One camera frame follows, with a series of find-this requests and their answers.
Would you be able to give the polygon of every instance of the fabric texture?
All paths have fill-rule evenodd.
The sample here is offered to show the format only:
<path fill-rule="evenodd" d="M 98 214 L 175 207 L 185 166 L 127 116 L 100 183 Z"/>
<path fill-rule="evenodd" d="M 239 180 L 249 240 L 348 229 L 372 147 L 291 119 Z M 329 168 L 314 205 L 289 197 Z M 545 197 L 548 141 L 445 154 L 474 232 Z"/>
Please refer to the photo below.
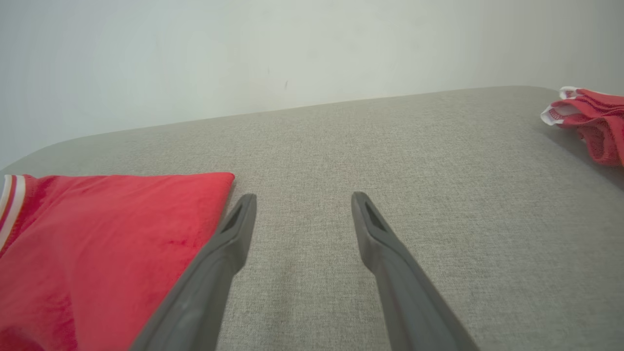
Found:
<path fill-rule="evenodd" d="M 217 228 L 234 175 L 5 178 L 0 350 L 127 350 Z"/>
<path fill-rule="evenodd" d="M 230 171 L 258 196 L 218 350 L 389 350 L 351 194 L 366 192 L 482 350 L 620 350 L 624 175 L 496 87 L 301 107 L 62 142 L 9 174 Z"/>
<path fill-rule="evenodd" d="M 576 129 L 597 163 L 624 166 L 624 97 L 576 87 L 561 88 L 560 97 L 542 112 L 542 120 Z"/>

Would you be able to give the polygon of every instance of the red cloth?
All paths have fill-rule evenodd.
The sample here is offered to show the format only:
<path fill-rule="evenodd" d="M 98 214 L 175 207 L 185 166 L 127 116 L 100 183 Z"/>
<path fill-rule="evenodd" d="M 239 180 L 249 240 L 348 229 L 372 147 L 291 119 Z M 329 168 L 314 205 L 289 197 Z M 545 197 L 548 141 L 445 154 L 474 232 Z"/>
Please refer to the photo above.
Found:
<path fill-rule="evenodd" d="M 575 87 L 563 87 L 561 96 L 542 113 L 542 120 L 576 129 L 597 163 L 624 166 L 624 97 Z"/>
<path fill-rule="evenodd" d="M 233 179 L 8 176 L 0 350 L 127 350 L 214 233 Z"/>

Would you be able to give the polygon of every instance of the gray upholstered couch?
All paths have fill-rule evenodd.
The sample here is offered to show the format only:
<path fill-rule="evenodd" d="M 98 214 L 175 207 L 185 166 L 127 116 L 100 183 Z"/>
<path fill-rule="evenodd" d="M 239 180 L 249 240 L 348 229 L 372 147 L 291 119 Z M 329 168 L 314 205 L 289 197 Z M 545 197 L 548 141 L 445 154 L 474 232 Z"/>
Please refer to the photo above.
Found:
<path fill-rule="evenodd" d="M 61 142 L 2 172 L 234 173 L 258 217 L 220 350 L 389 348 L 354 190 L 484 350 L 622 350 L 624 175 L 540 120 L 556 99 L 495 87 L 207 119 Z"/>

